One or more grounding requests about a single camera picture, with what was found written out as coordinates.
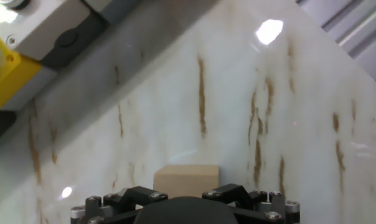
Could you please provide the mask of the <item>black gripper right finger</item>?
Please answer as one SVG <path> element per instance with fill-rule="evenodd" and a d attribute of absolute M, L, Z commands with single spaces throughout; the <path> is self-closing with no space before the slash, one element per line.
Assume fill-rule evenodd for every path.
<path fill-rule="evenodd" d="M 248 192 L 242 185 L 227 184 L 204 192 L 202 198 L 233 203 L 232 212 L 239 223 L 299 224 L 299 202 L 287 200 L 280 191 Z"/>

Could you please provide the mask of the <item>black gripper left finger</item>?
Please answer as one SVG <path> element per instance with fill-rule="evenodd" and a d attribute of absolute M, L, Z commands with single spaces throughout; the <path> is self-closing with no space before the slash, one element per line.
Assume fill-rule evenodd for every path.
<path fill-rule="evenodd" d="M 106 219 L 135 211 L 137 205 L 144 207 L 167 199 L 166 193 L 141 186 L 124 188 L 103 197 L 94 195 L 86 198 L 83 205 L 70 209 L 70 223 L 105 223 Z"/>

